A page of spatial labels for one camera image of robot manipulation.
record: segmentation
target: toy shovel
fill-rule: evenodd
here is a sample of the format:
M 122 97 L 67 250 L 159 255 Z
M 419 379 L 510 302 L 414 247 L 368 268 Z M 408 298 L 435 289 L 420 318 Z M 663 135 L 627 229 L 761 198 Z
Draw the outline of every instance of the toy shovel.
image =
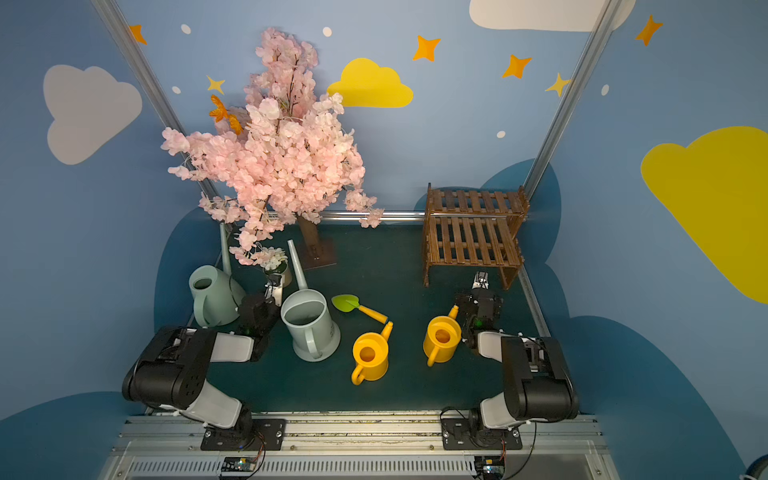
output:
M 342 312 L 351 312 L 357 308 L 367 316 L 376 319 L 381 323 L 386 323 L 386 315 L 376 312 L 375 310 L 371 310 L 367 306 L 360 305 L 359 299 L 354 295 L 336 295 L 331 299 L 331 303 L 333 303 L 333 306 Z

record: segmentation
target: pink artificial flower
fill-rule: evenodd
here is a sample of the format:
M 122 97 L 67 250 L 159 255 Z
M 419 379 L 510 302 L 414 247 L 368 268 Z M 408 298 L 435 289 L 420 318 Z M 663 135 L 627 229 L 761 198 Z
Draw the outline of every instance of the pink artificial flower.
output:
M 170 167 L 168 168 L 168 173 L 176 175 L 181 180 L 189 180 L 192 177 L 192 174 L 190 173 L 189 169 L 182 166 Z
M 257 55 L 266 71 L 250 76 L 245 108 L 231 108 L 242 134 L 235 135 L 223 122 L 215 125 L 217 135 L 163 132 L 163 149 L 188 153 L 196 168 L 179 166 L 171 173 L 185 180 L 226 182 L 237 192 L 236 200 L 204 198 L 200 206 L 218 221 L 245 220 L 248 233 L 232 253 L 246 265 L 264 257 L 251 252 L 255 242 L 295 223 L 297 214 L 319 222 L 319 212 L 336 202 L 342 190 L 347 210 L 369 213 L 361 221 L 364 227 L 379 225 L 382 215 L 372 208 L 376 198 L 362 191 L 365 168 L 354 130 L 345 134 L 338 119 L 344 112 L 341 95 L 324 94 L 318 100 L 314 94 L 311 68 L 317 65 L 317 52 L 312 45 L 268 28 Z M 276 218 L 267 214 L 267 204 Z
M 368 228 L 368 227 L 376 228 L 382 222 L 383 214 L 384 214 L 384 209 L 374 208 L 370 212 L 368 212 L 368 217 L 360 219 L 360 224 L 362 225 L 363 228 Z
M 270 120 L 280 118 L 280 106 L 274 98 L 264 98 L 259 104 L 259 113 Z
M 188 151 L 190 143 L 187 138 L 179 131 L 175 131 L 171 127 L 166 127 L 163 130 L 163 138 L 165 142 L 160 146 L 163 150 L 168 150 L 168 153 L 175 155 L 180 151 Z
M 253 244 L 256 243 L 256 235 L 245 229 L 240 231 L 237 239 L 240 241 L 240 247 L 245 251 L 252 249 Z

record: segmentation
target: green shovel blade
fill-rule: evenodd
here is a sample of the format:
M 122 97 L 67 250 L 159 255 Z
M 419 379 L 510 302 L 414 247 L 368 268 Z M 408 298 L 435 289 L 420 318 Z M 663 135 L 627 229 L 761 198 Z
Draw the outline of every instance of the green shovel blade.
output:
M 336 295 L 331 299 L 331 303 L 342 312 L 351 312 L 360 306 L 359 299 L 354 295 Z

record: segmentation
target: vent grille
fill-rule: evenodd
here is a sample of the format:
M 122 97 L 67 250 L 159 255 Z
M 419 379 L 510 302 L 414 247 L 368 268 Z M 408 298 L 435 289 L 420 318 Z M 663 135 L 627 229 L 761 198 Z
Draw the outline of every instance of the vent grille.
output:
M 189 457 L 139 457 L 128 469 L 130 478 L 165 478 L 211 476 L 216 478 L 221 472 L 221 460 L 195 459 Z
M 240 472 L 221 472 L 223 457 L 135 457 L 129 479 L 238 478 Z M 475 475 L 472 457 L 464 455 L 405 456 L 303 456 L 266 457 L 253 477 L 376 477 L 393 475 L 444 478 Z
M 269 458 L 259 474 L 264 475 L 474 475 L 470 461 L 457 458 Z

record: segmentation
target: orange star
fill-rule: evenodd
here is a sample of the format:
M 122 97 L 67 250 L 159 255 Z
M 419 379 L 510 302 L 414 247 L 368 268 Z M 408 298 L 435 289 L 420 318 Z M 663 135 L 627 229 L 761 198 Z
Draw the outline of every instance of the orange star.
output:
M 656 30 L 661 28 L 661 26 L 664 25 L 663 23 L 656 23 L 654 22 L 654 16 L 651 15 L 648 19 L 648 23 L 645 24 L 645 28 L 643 28 L 643 31 L 640 32 L 640 34 L 635 38 L 635 40 L 642 40 L 645 46 L 647 47 L 650 43 L 650 38 L 654 36 L 654 33 L 656 33 Z
M 141 35 L 141 25 L 131 25 L 129 28 L 131 29 L 131 33 L 134 34 L 134 38 L 136 38 L 137 42 L 143 43 L 144 45 L 147 44 L 147 41 L 144 40 L 144 37 Z
M 507 68 L 507 71 L 504 72 L 502 78 L 507 78 L 511 75 L 514 75 L 517 78 L 523 78 L 523 69 L 528 64 L 528 62 L 532 60 L 532 58 L 523 58 L 521 60 L 514 55 L 509 55 L 509 57 L 509 68 Z
M 419 35 L 419 50 L 416 51 L 416 55 L 413 55 L 414 60 L 420 58 L 426 58 L 429 61 L 435 61 L 435 47 L 440 43 L 440 39 L 425 40 L 424 37 Z

